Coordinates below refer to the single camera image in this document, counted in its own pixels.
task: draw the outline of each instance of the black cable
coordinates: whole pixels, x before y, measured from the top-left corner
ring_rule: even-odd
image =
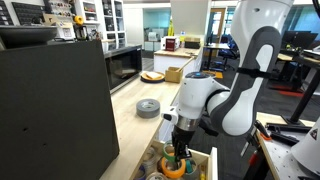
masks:
[[[312,0],[314,9],[316,10],[319,18],[320,18],[320,5],[318,0]]]

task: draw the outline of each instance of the cardboard box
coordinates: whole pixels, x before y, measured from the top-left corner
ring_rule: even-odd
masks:
[[[176,72],[179,68],[177,67],[169,67],[168,70],[166,70],[165,74],[165,81],[166,82],[174,82],[174,83],[180,83],[183,75],[183,69],[179,72]]]

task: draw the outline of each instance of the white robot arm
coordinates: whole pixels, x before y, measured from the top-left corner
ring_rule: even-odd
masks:
[[[280,32],[292,4],[293,0],[238,2],[231,35],[240,50],[240,64],[230,91],[206,74],[190,73],[182,82],[178,106],[163,114],[164,119],[177,119],[172,140],[178,159],[187,156],[184,152],[204,109],[220,133],[239,136],[250,129],[260,87],[275,64]]]

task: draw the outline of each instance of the glass wall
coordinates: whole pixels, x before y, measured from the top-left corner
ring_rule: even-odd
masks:
[[[144,9],[143,10],[143,28],[145,40],[148,39],[149,32],[156,32],[159,38],[168,34],[171,10],[162,9]]]

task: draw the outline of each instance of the kitchen counter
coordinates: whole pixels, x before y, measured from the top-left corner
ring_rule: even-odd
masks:
[[[162,118],[143,119],[136,115],[136,103],[152,98],[160,102],[161,110],[169,107],[178,93],[180,84],[163,82],[147,84],[139,78],[112,94],[112,106],[118,134],[120,154],[100,178],[133,179],[142,162],[142,156],[151,146],[162,124]]]
[[[201,49],[202,47],[200,47],[199,49],[178,48],[175,51],[159,50],[155,52],[154,55],[190,58],[191,57],[190,53],[193,53],[194,55],[198,56]]]
[[[154,53],[154,71],[165,73],[169,67],[180,68],[192,57],[190,53],[195,55],[195,60],[191,61],[183,69],[183,76],[190,72],[199,71],[202,63],[202,47],[199,49],[179,48],[174,52],[164,50],[157,51]]]

